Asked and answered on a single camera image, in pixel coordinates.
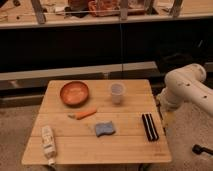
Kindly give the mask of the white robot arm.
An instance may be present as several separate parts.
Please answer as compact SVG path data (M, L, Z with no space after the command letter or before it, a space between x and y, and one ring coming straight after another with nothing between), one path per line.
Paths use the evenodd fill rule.
M164 129L172 122L173 112L184 101L197 105L213 117L213 89L204 84L206 77L205 68L197 63L171 70L165 75L165 87L156 96Z

